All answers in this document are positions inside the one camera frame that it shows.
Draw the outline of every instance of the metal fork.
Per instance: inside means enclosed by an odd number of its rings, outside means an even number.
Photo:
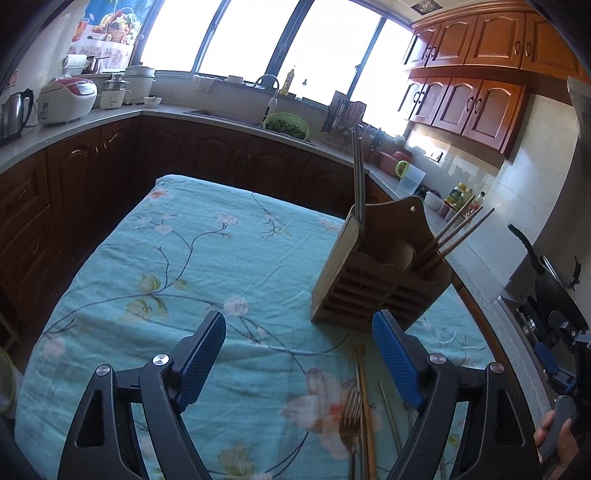
[[[361,393],[351,390],[345,401],[345,409],[340,418],[340,441],[349,452],[349,480],[355,480],[355,445],[359,436],[361,422]]]

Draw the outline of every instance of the green vegetables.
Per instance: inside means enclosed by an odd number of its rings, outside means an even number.
[[[299,140],[306,139],[306,133],[297,128],[295,125],[286,122],[285,120],[277,119],[267,122],[265,127],[267,130],[277,132],[278,134],[289,135],[290,137],[297,138]]]

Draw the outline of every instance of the pan handle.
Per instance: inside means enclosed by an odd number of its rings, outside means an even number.
[[[574,286],[581,283],[581,281],[579,280],[580,276],[581,276],[581,262],[579,262],[579,260],[577,259],[577,256],[575,255],[574,256],[574,273],[573,273],[572,278],[566,283],[564,288],[566,288],[567,290],[574,291]]]
[[[515,235],[519,240],[521,240],[522,244],[524,244],[527,253],[530,256],[531,266],[534,267],[534,270],[537,272],[537,274],[543,275],[545,272],[544,267],[542,267],[542,265],[540,264],[540,261],[538,260],[538,257],[534,252],[534,247],[532,247],[527,237],[523,234],[521,230],[519,230],[516,226],[512,225],[511,223],[507,225],[507,228],[513,235]]]

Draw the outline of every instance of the window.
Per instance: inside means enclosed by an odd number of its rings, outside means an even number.
[[[166,0],[141,61],[157,70],[190,72],[220,0]]]
[[[224,77],[237,75],[254,82],[265,73],[297,2],[232,0],[199,71]]]
[[[412,36],[388,20],[351,95],[354,102],[367,104],[363,121],[392,136],[402,135],[408,124],[393,112],[408,79],[408,72],[402,71],[402,57]]]
[[[380,18],[351,1],[315,0],[287,53],[279,81],[283,84],[295,67],[290,92],[328,105],[335,90],[349,90]]]

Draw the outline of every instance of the frying pan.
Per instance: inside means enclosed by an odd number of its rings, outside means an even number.
[[[554,278],[540,263],[540,260],[534,252],[534,247],[532,247],[530,241],[523,232],[511,224],[508,225],[508,228],[509,231],[511,231],[511,233],[524,244],[530,258],[531,266],[534,267],[537,274],[535,278],[535,298],[538,304],[539,321],[542,322],[544,326],[549,326],[550,329],[562,339],[569,348],[571,348],[572,339],[568,338],[567,335],[560,330],[560,325],[552,325],[552,322],[550,322],[550,314],[553,311],[558,310],[578,331],[582,330],[586,332],[589,330],[589,326],[587,325],[583,314],[564,288],[562,282],[560,282],[559,279]],[[580,272],[581,264],[577,262],[571,283],[576,283]]]

